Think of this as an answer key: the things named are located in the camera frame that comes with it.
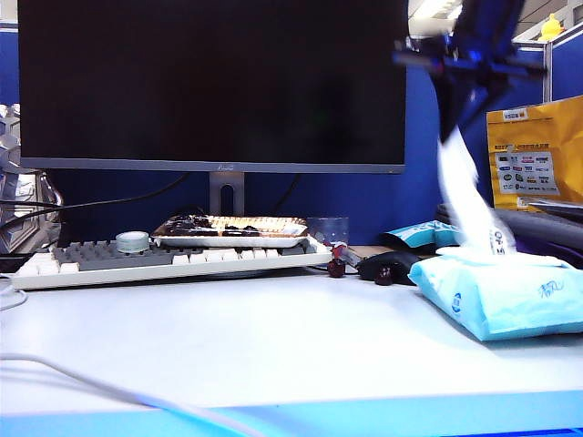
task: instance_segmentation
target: black monitor screen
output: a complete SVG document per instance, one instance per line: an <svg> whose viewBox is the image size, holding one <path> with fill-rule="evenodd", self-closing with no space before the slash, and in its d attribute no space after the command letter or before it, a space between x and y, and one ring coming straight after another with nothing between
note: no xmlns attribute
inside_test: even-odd
<svg viewBox="0 0 583 437"><path fill-rule="evenodd" d="M406 35L404 9L20 2L23 164L402 165L405 72L391 52Z"/></svg>

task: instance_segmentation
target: cable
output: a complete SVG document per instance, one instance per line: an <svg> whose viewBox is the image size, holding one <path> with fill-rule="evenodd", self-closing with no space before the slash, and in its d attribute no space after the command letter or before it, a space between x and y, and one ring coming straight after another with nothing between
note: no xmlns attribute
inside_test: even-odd
<svg viewBox="0 0 583 437"><path fill-rule="evenodd" d="M144 194L142 196L136 196L134 198L118 198L115 200L100 200L99 202L82 203L79 205L68 205L68 206L63 206L63 207L53 207L53 208L41 209L40 211L31 212L29 214L25 214L22 217L17 217L17 218L10 220L10 221L7 221L6 223L0 225L0 231L4 230L6 228L9 228L17 223L21 223L21 222L25 221L26 219L30 219L31 217L42 216L43 214L48 214L49 212L63 211L66 209L98 207L101 205L113 205L113 204L118 204L118 203L129 203L129 202L135 202L137 200L143 200L144 198L153 198L159 194L162 194L165 191L168 191L169 189L176 187L180 182L184 181L189 175L190 175L190 173L185 173L180 178L176 179L174 182L168 184L164 188L158 189L158 190L153 191L153 192L148 193L148 194Z"/></svg>
<svg viewBox="0 0 583 437"><path fill-rule="evenodd" d="M150 396L145 393L140 393L137 391L129 391L126 389L122 389L116 387L115 385L111 385L108 382L100 381L95 378L91 378L81 373L77 373L75 371L71 371L64 367L61 367L53 362L46 360L41 357L37 357L35 355L28 355L23 353L0 353L0 361L31 361L37 362L39 364L43 364L54 371L58 371L69 378L73 378L74 380L81 381L86 385L94 387L100 391L107 392L111 394L113 397L120 399L125 402L129 403L136 403L139 405L146 405L147 407L154 407L159 408L162 410L166 410L168 412L174 412L178 414L184 414L191 418L195 418L197 420L201 420L212 425L220 426L221 428L231 430L233 432L238 433L239 435L247 436L247 437L263 437L263 434L259 431L253 430L249 426L235 421L230 417L227 417L223 414L219 414L217 412L213 412L206 408L199 408L199 407L192 407L189 405L181 405L175 403L173 401L166 401L161 398L157 398L154 396Z"/></svg>
<svg viewBox="0 0 583 437"><path fill-rule="evenodd" d="M34 253L3 253L0 255L0 259L21 259L32 257Z"/></svg>
<svg viewBox="0 0 583 437"><path fill-rule="evenodd" d="M10 305L5 305L4 307L0 307L0 312L19 307L20 305L22 305L23 303L25 303L28 300L28 295L23 290L14 290L14 293L20 294L23 298L21 300L19 300L17 303L11 303Z"/></svg>
<svg viewBox="0 0 583 437"><path fill-rule="evenodd" d="M301 178L302 178L302 173L296 173L295 174L295 176L293 177L293 181L291 182L290 186L285 191L285 193L283 193L283 196L281 196L280 200L273 207L273 211L271 212L271 215L272 216L276 216L277 215L277 213L279 212L279 210L281 208L281 205L283 205L283 203L288 199L288 197L290 196L290 194L294 191L295 187L298 185L298 182L300 182L300 179Z"/></svg>
<svg viewBox="0 0 583 437"><path fill-rule="evenodd" d="M28 200L0 200L0 205L24 205L27 207L46 207L46 208L54 208L60 207L57 203L47 203L47 202L30 202Z"/></svg>
<svg viewBox="0 0 583 437"><path fill-rule="evenodd" d="M309 269L314 269L314 270L318 270L318 271L328 271L328 269L326 269L325 267L318 267L318 266L306 266ZM355 272L344 272L344 275L350 276L350 275L360 275L359 272L355 271Z"/></svg>

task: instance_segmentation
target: black mouse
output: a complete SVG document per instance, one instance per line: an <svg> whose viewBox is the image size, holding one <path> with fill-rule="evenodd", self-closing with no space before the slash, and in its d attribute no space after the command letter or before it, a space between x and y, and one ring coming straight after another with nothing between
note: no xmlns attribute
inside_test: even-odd
<svg viewBox="0 0 583 437"><path fill-rule="evenodd" d="M375 280L381 268L388 267L391 271L391 280L393 283L414 285L407 275L411 271L411 266L420 260L413 253L396 250L363 259L356 265L356 269L361 275L361 279Z"/></svg>

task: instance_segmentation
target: white keyboard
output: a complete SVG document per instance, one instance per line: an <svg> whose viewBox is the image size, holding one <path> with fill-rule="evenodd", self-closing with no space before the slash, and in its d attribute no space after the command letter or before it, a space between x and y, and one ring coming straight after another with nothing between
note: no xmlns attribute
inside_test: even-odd
<svg viewBox="0 0 583 437"><path fill-rule="evenodd" d="M115 241L73 243L36 253L13 276L17 290L42 290L134 280L283 269L327 263L332 253L308 237L290 249L163 249L117 252Z"/></svg>

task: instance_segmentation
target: blue cubicle partition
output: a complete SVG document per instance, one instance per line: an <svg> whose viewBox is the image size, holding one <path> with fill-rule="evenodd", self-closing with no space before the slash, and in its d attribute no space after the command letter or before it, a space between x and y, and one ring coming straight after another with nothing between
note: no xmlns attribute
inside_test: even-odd
<svg viewBox="0 0 583 437"><path fill-rule="evenodd" d="M583 95L583 24L553 46L553 99Z"/></svg>
<svg viewBox="0 0 583 437"><path fill-rule="evenodd" d="M0 92L5 103L17 101L17 34L0 32L2 58ZM542 62L542 52L520 52L527 60ZM491 109L539 103L541 84L521 84ZM279 215L348 216L352 244L375 244L380 234L431 220L442 202L437 183L438 132L435 93L425 71L407 72L405 171L401 175L304 175ZM479 190L491 200L487 165L485 114L465 132L466 143L480 174ZM172 172L114 170L51 170L57 189L67 204L107 198L125 198L155 190L178 174ZM287 174L249 173L246 176L246 213L270 215L273 206L293 179ZM209 182L194 173L181 186L157 198L125 205L88 208L63 214L72 240L112 239L121 231L151 231L170 214L188 205L206 208Z"/></svg>
<svg viewBox="0 0 583 437"><path fill-rule="evenodd" d="M0 103L18 102L18 33L0 30Z"/></svg>

